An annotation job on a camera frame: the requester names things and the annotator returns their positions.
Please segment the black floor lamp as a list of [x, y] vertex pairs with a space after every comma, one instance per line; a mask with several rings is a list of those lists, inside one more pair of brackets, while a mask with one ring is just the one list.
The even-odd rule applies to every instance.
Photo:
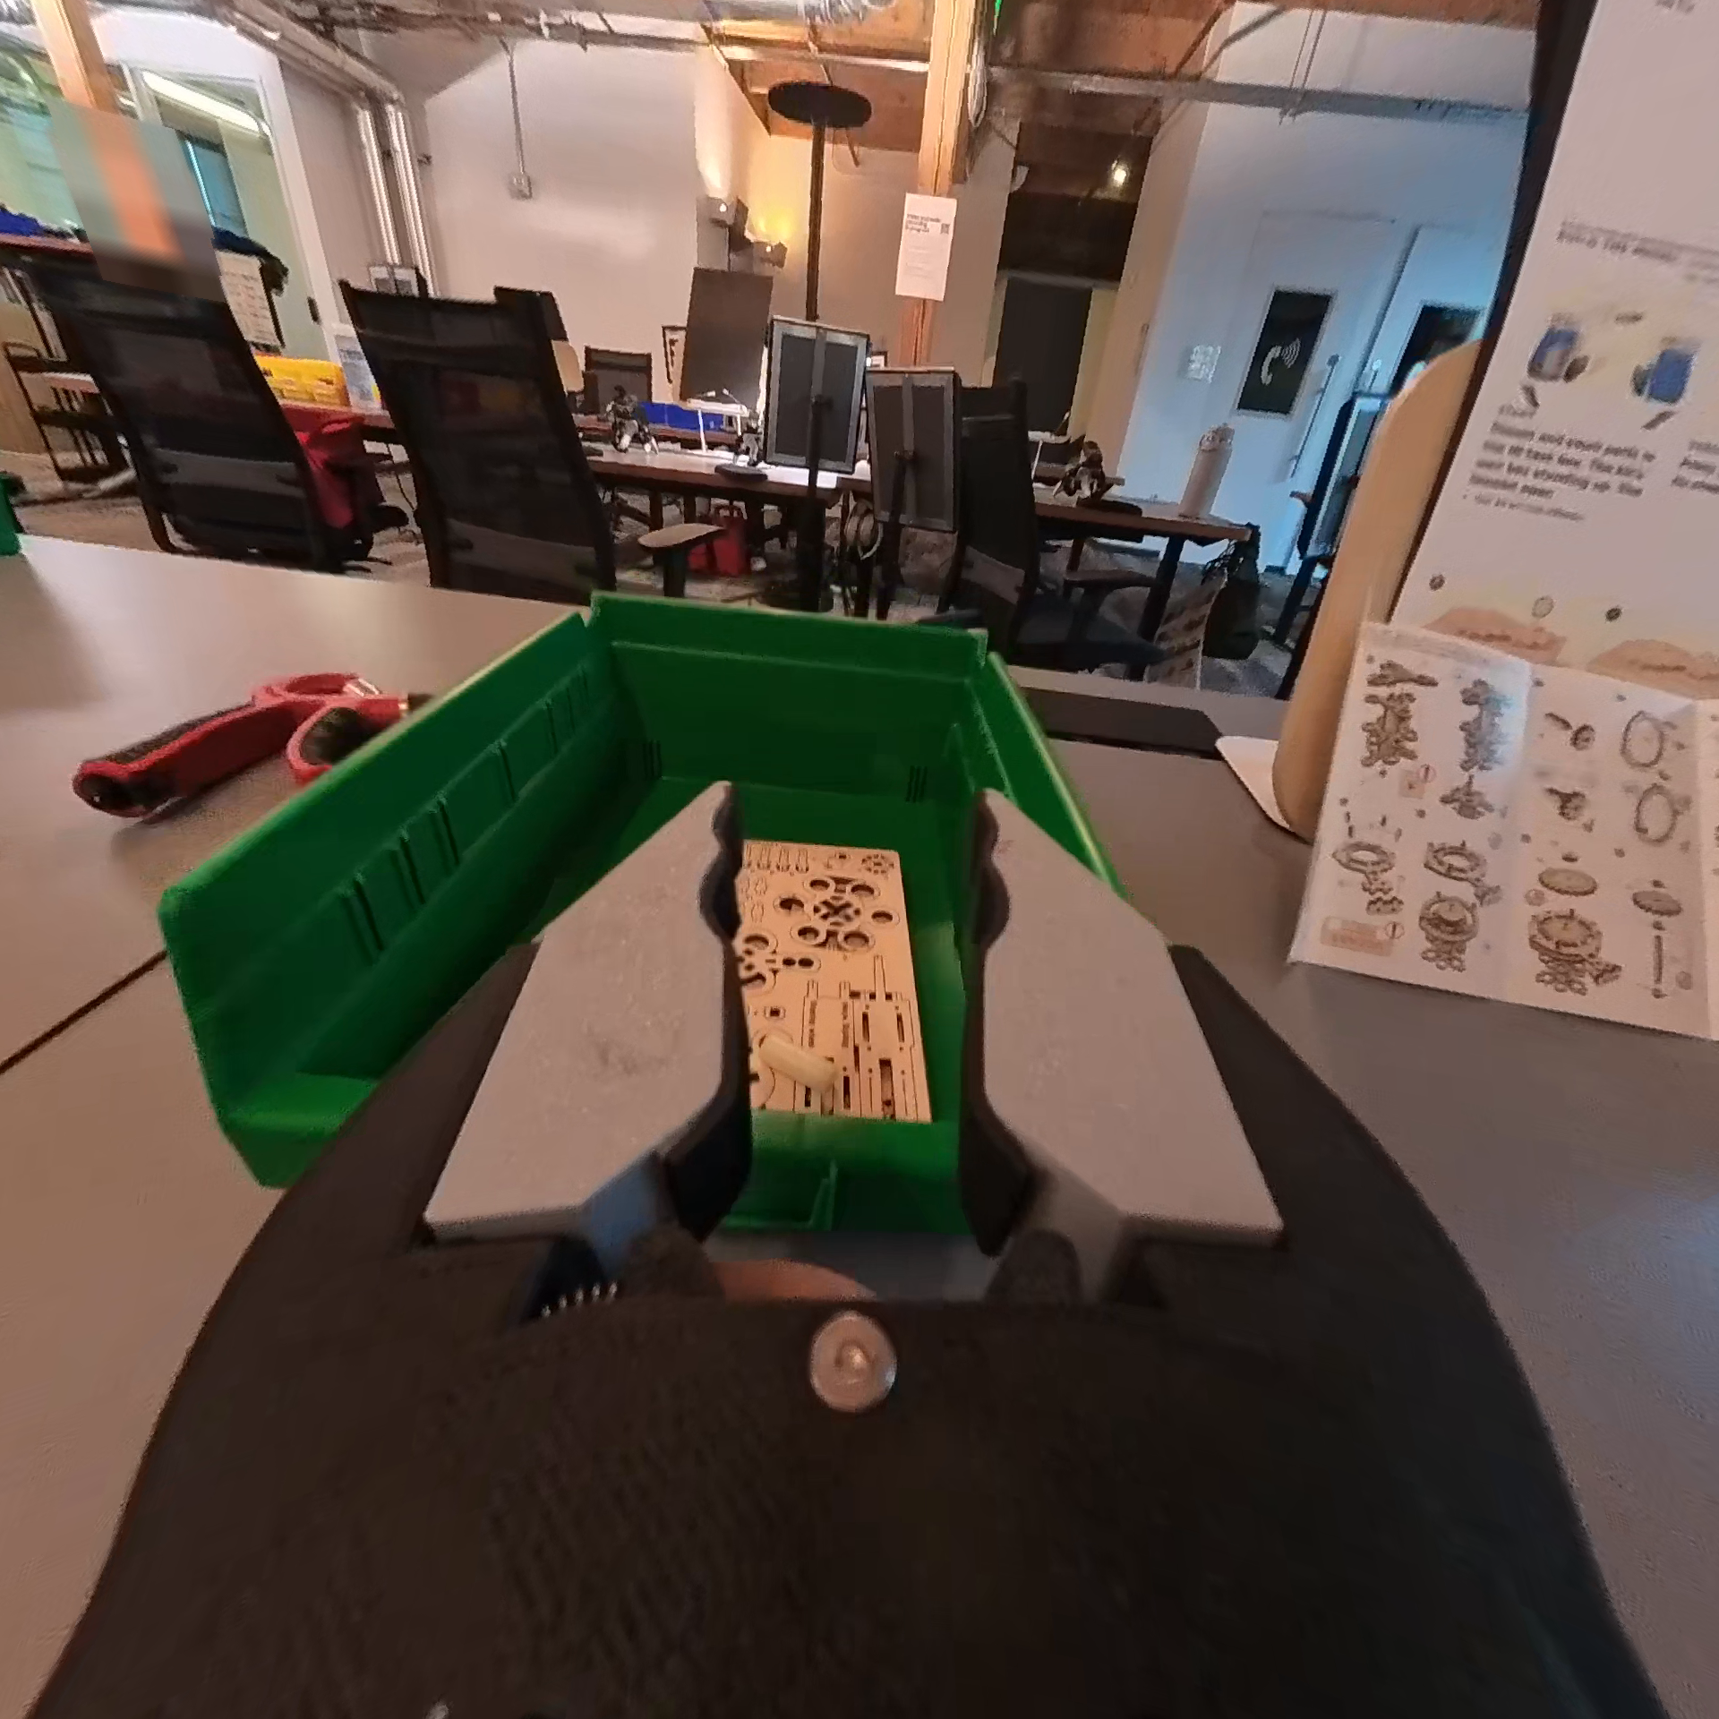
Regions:
[[814, 80], [777, 82], [768, 90], [765, 99], [773, 116], [808, 126], [811, 133], [808, 226], [803, 261], [807, 315], [796, 319], [825, 323], [821, 316], [821, 279], [825, 239], [826, 140], [828, 133], [848, 133], [862, 128], [872, 116], [872, 104], [859, 92]]

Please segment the black mesh office chair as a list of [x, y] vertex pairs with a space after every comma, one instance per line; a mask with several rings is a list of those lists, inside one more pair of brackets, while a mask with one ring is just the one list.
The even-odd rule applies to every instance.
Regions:
[[119, 421], [166, 547], [342, 573], [309, 469], [225, 302], [34, 265], [34, 292]]
[[571, 607], [615, 590], [544, 296], [339, 290], [411, 469], [432, 585]]

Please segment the white flat pad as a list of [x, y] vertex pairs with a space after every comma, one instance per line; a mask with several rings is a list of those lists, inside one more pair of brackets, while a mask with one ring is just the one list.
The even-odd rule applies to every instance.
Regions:
[[1216, 741], [1220, 760], [1234, 773], [1260, 814], [1277, 829], [1295, 833], [1275, 792], [1275, 763], [1278, 741], [1266, 736], [1225, 734]]

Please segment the black phone symbol sign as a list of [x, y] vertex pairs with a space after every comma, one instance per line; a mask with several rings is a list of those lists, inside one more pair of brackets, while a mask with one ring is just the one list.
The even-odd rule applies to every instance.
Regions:
[[1337, 302], [1328, 290], [1277, 287], [1239, 376], [1234, 409], [1239, 415], [1292, 417]]

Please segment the white paper wall notice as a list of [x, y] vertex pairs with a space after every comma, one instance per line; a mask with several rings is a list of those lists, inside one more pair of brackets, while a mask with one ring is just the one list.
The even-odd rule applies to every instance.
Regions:
[[952, 195], [908, 192], [901, 212], [895, 294], [940, 302], [948, 292], [959, 205]]

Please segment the black computer monitor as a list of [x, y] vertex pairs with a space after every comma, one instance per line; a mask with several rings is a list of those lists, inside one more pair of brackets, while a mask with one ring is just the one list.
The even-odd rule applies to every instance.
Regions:
[[694, 267], [680, 356], [680, 400], [731, 400], [752, 413], [765, 365], [773, 276]]

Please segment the white instruction sign board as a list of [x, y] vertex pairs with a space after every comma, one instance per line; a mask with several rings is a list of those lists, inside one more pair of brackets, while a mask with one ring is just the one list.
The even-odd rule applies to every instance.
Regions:
[[1595, 4], [1402, 624], [1715, 697], [1715, 80], [1715, 1]]

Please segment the dark backpack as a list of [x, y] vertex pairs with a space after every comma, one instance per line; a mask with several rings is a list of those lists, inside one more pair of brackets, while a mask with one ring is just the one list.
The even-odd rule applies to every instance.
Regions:
[[1208, 659], [1241, 661], [1260, 643], [1260, 534], [1243, 537], [1211, 556], [1201, 569], [1199, 590], [1211, 596], [1201, 654]]

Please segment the wooden desk with black legs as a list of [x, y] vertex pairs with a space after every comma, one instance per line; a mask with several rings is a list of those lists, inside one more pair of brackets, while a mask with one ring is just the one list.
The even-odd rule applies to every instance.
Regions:
[[1137, 627], [1153, 641], [1171, 601], [1201, 583], [1203, 564], [1243, 537], [1252, 524], [1220, 517], [1180, 517], [1156, 503], [1103, 500], [1071, 506], [1064, 498], [1039, 498], [1038, 519], [1043, 543], [1062, 543], [1066, 563], [1060, 576], [1046, 573], [1050, 585], [1067, 575], [1093, 575], [1101, 569], [1126, 571], [1151, 578], [1151, 588], [1126, 588], [1103, 601], [1103, 616]]

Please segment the printed tote bag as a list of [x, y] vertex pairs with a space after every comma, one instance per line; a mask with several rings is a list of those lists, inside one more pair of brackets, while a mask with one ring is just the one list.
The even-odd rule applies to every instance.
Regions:
[[1228, 576], [1224, 575], [1203, 578], [1171, 601], [1151, 641], [1159, 659], [1147, 669], [1147, 681], [1191, 690], [1199, 685], [1211, 613], [1225, 585]]

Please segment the grey monitor on stand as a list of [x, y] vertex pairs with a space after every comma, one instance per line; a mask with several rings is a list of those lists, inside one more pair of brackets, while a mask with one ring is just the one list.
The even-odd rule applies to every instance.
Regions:
[[763, 455], [787, 488], [794, 573], [771, 588], [776, 607], [825, 607], [828, 495], [857, 464], [869, 338], [819, 321], [773, 315], [765, 338]]
[[879, 529], [873, 616], [887, 617], [901, 588], [903, 531], [955, 534], [959, 526], [959, 376], [945, 368], [869, 369], [865, 429]]

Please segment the red and black hand tool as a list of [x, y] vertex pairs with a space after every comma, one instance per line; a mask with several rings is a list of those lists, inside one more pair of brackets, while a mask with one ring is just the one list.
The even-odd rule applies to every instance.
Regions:
[[385, 693], [347, 673], [271, 678], [246, 702], [80, 760], [71, 792], [94, 810], [133, 820], [268, 759], [285, 760], [292, 781], [306, 786], [432, 699]]

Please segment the laser-cut wooden parts sheet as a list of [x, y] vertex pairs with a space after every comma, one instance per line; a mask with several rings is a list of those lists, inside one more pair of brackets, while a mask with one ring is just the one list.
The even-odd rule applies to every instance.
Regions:
[[[755, 1110], [924, 1125], [932, 1117], [901, 854], [885, 847], [743, 843], [736, 976]], [[841, 1067], [811, 1090], [755, 1060], [781, 1035]]]

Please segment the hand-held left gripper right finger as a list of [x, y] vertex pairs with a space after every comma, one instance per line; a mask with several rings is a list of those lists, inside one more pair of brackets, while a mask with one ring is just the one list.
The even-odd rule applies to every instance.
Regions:
[[959, 1205], [980, 1251], [1062, 1237], [1081, 1283], [1142, 1239], [1272, 1245], [1272, 1192], [1171, 947], [1018, 805], [974, 805]]

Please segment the red bag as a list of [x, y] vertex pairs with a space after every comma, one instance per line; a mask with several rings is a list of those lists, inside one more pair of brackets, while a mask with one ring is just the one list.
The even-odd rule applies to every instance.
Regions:
[[285, 411], [306, 462], [317, 524], [343, 564], [368, 560], [383, 531], [408, 521], [383, 495], [366, 426], [349, 413], [301, 400], [285, 400]]

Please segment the green plastic bin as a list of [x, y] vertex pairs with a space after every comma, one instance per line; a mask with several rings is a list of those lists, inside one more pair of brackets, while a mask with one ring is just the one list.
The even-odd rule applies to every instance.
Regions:
[[930, 1122], [755, 1110], [732, 1231], [966, 1233], [955, 1124], [974, 807], [1003, 793], [1126, 890], [974, 632], [601, 594], [163, 892], [220, 1134], [287, 1189], [439, 1017], [713, 781], [746, 838], [891, 848]]

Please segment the curved wooden sign stand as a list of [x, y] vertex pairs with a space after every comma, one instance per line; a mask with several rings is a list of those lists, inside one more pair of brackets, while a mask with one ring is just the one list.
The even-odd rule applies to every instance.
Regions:
[[1318, 833], [1360, 630], [1388, 620], [1404, 587], [1486, 352], [1488, 343], [1476, 340], [1432, 359], [1392, 400], [1367, 450], [1272, 763], [1278, 814], [1306, 843]]

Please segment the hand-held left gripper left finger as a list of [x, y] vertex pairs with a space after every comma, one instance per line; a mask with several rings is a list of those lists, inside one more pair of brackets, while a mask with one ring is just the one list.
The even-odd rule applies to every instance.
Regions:
[[599, 1262], [705, 1239], [750, 1170], [731, 781], [689, 800], [533, 941], [424, 1222], [571, 1237]]

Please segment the folded assembly instruction leaflet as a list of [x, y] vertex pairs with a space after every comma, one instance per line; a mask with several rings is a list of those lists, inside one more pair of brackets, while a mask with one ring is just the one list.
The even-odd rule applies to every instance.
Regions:
[[1292, 962], [1716, 1035], [1712, 699], [1371, 621]]

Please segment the long wooden desk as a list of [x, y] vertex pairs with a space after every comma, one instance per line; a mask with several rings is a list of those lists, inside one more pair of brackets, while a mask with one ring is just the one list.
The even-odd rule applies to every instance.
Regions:
[[872, 495], [868, 464], [847, 475], [813, 475], [811, 469], [744, 464], [670, 441], [614, 450], [583, 439], [581, 448], [599, 495], [615, 506], [621, 519], [644, 529], [704, 526], [716, 531], [739, 521], [744, 573], [770, 543], [780, 543], [789, 556], [768, 571], [765, 605], [800, 611], [836, 607], [828, 526]]

